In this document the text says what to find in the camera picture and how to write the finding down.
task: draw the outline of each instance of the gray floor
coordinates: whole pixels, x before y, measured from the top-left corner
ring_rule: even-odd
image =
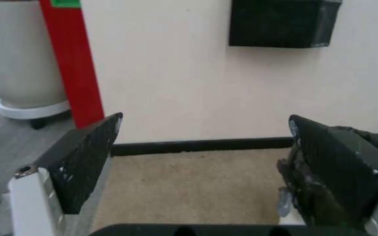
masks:
[[[15,170],[33,162],[52,146],[68,130],[74,128],[70,114],[62,114],[48,120],[46,127],[34,130],[25,120],[13,120],[0,115],[0,190],[6,192],[6,185]],[[106,169],[99,180],[105,179]],[[93,196],[84,205],[79,216],[67,216],[68,229],[65,235],[86,235],[92,215],[100,198],[98,184]]]

